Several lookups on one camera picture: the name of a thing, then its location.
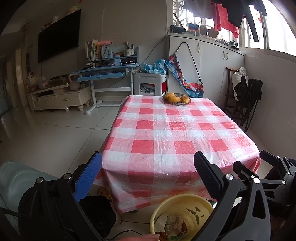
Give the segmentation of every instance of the bag strap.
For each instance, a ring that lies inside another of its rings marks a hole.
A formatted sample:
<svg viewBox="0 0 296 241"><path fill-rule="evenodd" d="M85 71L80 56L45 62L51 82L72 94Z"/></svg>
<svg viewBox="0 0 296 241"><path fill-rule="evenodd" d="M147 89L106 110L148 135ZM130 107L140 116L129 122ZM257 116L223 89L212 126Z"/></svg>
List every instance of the bag strap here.
<svg viewBox="0 0 296 241"><path fill-rule="evenodd" d="M187 45L187 47L188 47L188 49L189 49L189 52L190 52L190 54L191 54L191 57L192 57L193 63L194 63L194 65L195 65L195 68L196 68L196 71L197 71L197 74L198 74L198 77L199 77L199 81L200 81L201 85L203 85L202 80L200 79L200 74L199 74L198 69L197 69L197 67L196 67L196 63L195 63L195 61L194 61L194 58L193 58L193 56L192 56L192 53L191 53L191 50L190 50L190 47L189 47L188 43L187 43L187 42L182 42L182 43L179 45L179 47L177 48L177 50L174 52L174 54L176 54L176 52L179 50L179 48L181 47L182 44L186 44L186 45Z"/></svg>

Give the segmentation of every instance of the metal screw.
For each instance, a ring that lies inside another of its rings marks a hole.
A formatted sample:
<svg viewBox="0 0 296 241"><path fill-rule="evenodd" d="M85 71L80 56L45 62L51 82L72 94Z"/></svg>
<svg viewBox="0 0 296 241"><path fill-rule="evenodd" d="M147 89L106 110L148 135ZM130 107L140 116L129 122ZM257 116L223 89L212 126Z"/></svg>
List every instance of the metal screw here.
<svg viewBox="0 0 296 241"><path fill-rule="evenodd" d="M71 173L66 173L63 178L69 180L72 177Z"/></svg>
<svg viewBox="0 0 296 241"><path fill-rule="evenodd" d="M257 183L257 184L259 184L259 183L260 183L260 180L259 180L259 178L254 178L254 179L253 179L253 181L254 181L254 183Z"/></svg>
<svg viewBox="0 0 296 241"><path fill-rule="evenodd" d="M231 174L226 174L225 177L226 177L227 180L232 180L233 179L233 176Z"/></svg>
<svg viewBox="0 0 296 241"><path fill-rule="evenodd" d="M36 182L37 183L42 183L43 182L43 178L42 177L37 178Z"/></svg>

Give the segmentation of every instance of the row of books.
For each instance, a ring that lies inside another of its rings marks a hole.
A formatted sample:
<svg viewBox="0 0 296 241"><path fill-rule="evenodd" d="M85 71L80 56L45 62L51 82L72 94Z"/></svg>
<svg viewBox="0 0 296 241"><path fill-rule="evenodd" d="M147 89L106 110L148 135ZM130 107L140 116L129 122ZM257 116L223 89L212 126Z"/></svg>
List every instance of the row of books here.
<svg viewBox="0 0 296 241"><path fill-rule="evenodd" d="M88 62L93 62L95 60L108 58L107 46L98 46L98 41L93 40L85 43L85 56Z"/></svg>

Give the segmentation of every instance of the red and white tablecloth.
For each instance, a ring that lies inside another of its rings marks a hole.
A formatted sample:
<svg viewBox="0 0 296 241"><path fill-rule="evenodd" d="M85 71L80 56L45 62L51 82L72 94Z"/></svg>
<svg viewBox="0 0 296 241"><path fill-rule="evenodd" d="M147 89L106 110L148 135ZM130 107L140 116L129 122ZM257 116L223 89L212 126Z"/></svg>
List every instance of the red and white tablecloth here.
<svg viewBox="0 0 296 241"><path fill-rule="evenodd" d="M129 96L121 105L103 149L94 183L108 185L120 213L195 193L210 198L194 165L202 151L224 173L240 161L260 165L251 139L209 99L174 106L160 96Z"/></svg>

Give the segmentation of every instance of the television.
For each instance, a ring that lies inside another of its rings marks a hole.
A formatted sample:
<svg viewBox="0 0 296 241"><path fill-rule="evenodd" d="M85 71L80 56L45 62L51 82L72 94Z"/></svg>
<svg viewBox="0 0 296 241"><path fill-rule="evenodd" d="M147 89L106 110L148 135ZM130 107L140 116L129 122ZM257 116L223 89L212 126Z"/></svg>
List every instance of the television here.
<svg viewBox="0 0 296 241"><path fill-rule="evenodd" d="M81 9L58 20L39 33L38 63L78 47Z"/></svg>

